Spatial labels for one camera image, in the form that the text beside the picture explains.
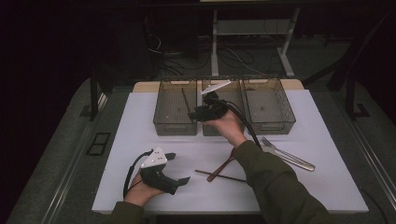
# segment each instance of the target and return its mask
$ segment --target plastic storage bin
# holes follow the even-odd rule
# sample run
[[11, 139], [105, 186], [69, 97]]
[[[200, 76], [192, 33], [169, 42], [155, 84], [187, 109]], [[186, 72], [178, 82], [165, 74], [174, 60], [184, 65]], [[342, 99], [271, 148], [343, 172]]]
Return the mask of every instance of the plastic storage bin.
[[[234, 103], [240, 110], [243, 116], [245, 116], [245, 109], [243, 103], [243, 94], [241, 89], [240, 78], [237, 76], [220, 76], [220, 77], [203, 77], [202, 78], [202, 90], [205, 90], [209, 85], [216, 85], [226, 80], [230, 80], [231, 83], [216, 90], [216, 94], [220, 100], [225, 100]], [[245, 130], [245, 125], [241, 122], [241, 129]], [[204, 136], [220, 136], [218, 130], [212, 126], [203, 126]]]
[[243, 76], [247, 121], [255, 134], [288, 134], [296, 122], [278, 78]]
[[197, 122], [188, 116], [196, 106], [196, 77], [161, 79], [153, 119], [157, 134], [196, 135]]

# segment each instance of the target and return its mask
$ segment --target green sleeve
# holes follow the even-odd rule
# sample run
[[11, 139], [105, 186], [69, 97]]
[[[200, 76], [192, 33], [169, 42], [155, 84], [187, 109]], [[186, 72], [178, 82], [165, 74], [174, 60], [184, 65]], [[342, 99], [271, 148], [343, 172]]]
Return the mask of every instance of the green sleeve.
[[140, 223], [144, 209], [132, 203], [117, 202], [107, 224]]
[[235, 152], [268, 223], [332, 223], [327, 209], [309, 194], [278, 156], [246, 141]]

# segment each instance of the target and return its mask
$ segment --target person's left hand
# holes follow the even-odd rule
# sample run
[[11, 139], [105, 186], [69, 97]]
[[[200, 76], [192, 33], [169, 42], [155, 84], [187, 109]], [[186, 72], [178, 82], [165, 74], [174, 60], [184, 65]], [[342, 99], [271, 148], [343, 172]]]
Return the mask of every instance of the person's left hand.
[[142, 176], [140, 176], [140, 170], [137, 172], [136, 176], [132, 180], [131, 188], [128, 190], [124, 201], [127, 203], [133, 203], [138, 206], [143, 207], [155, 196], [163, 194], [160, 189], [155, 189], [142, 181]]

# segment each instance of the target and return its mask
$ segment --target wooden stick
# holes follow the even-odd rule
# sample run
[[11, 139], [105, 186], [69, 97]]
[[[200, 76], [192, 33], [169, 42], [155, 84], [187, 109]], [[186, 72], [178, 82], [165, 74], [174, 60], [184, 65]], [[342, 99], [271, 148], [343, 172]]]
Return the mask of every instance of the wooden stick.
[[[201, 170], [195, 170], [196, 173], [200, 173], [200, 174], [204, 174], [204, 175], [213, 175], [212, 173], [206, 172], [206, 171], [201, 171]], [[238, 178], [234, 178], [234, 177], [230, 177], [227, 175], [216, 175], [218, 177], [222, 177], [222, 178], [226, 178], [226, 179], [231, 179], [231, 180], [236, 180], [236, 181], [240, 181], [240, 182], [244, 182], [246, 183], [246, 180], [243, 179], [238, 179]]]

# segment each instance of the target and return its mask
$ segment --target cable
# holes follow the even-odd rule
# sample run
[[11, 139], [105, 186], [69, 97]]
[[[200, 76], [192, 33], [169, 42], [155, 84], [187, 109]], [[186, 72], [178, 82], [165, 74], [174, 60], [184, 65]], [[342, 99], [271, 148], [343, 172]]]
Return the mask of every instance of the cable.
[[262, 72], [260, 72], [260, 71], [258, 71], [258, 70], [255, 70], [255, 69], [249, 67], [247, 64], [245, 64], [245, 62], [242, 61], [242, 59], [239, 58], [239, 56], [238, 56], [233, 50], [228, 49], [228, 48], [226, 48], [226, 49], [229, 50], [233, 55], [235, 55], [235, 57], [239, 60], [239, 62], [241, 62], [241, 64], [244, 65], [247, 69], [249, 69], [249, 70], [251, 70], [251, 71], [253, 71], [253, 72], [259, 73], [259, 74], [261, 74], [261, 75], [265, 75], [264, 73], [262, 73]]
[[126, 178], [125, 178], [124, 189], [123, 189], [123, 197], [124, 197], [124, 198], [125, 198], [126, 193], [128, 193], [128, 190], [130, 189], [130, 188], [128, 188], [128, 187], [129, 187], [129, 182], [131, 182], [131, 176], [132, 176], [132, 174], [134, 173], [134, 167], [136, 166], [137, 162], [138, 162], [140, 159], [142, 159], [143, 157], [149, 156], [149, 155], [151, 154], [151, 152], [153, 152], [153, 151], [154, 151], [154, 150], [152, 149], [152, 150], [150, 150], [150, 151], [144, 152], [143, 154], [141, 154], [140, 156], [138, 156], [137, 159], [134, 161], [134, 164], [133, 164], [132, 166], [129, 167], [128, 175], [127, 175]]
[[237, 109], [235, 109], [232, 105], [229, 105], [229, 101], [224, 101], [224, 100], [219, 100], [216, 98], [208, 98], [208, 100], [212, 100], [212, 101], [216, 101], [219, 102], [223, 105], [226, 105], [229, 109], [231, 109], [231, 111], [233, 111], [235, 113], [235, 115], [245, 124], [245, 126], [247, 127], [247, 130], [250, 132], [251, 137], [253, 138], [254, 143], [256, 144], [257, 147], [262, 148], [262, 146], [260, 145], [259, 139], [257, 138], [256, 134], [254, 133], [253, 128], [250, 126], [250, 124], [248, 123], [247, 119], [245, 118], [244, 115], [242, 115]]
[[367, 197], [369, 197], [371, 199], [371, 201], [375, 204], [375, 206], [378, 208], [379, 212], [381, 213], [381, 216], [384, 219], [384, 222], [386, 224], [389, 224], [388, 218], [385, 215], [385, 212], [382, 210], [381, 206], [379, 206], [378, 202], [365, 189], [363, 189], [362, 187], [359, 187], [359, 190], [361, 192], [363, 192]]

